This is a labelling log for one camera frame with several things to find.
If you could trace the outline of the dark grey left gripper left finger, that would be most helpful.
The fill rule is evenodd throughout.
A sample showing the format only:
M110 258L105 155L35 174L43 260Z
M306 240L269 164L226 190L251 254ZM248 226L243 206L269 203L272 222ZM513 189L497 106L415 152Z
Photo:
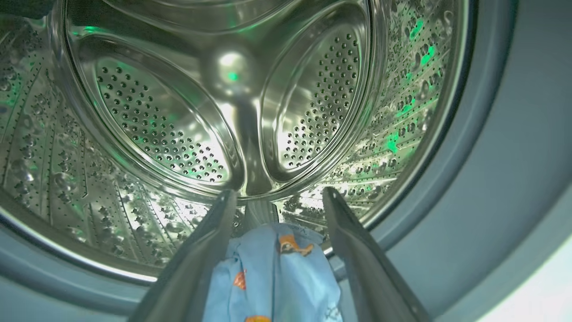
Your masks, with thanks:
M198 228L150 287L131 322L201 322L213 269L223 261L236 212L236 192L221 192Z

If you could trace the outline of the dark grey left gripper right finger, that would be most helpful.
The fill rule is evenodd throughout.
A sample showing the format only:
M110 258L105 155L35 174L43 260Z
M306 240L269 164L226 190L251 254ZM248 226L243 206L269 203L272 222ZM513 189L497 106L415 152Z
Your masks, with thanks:
M335 188L323 189L332 250L343 261L360 322L429 322L431 318L386 253Z

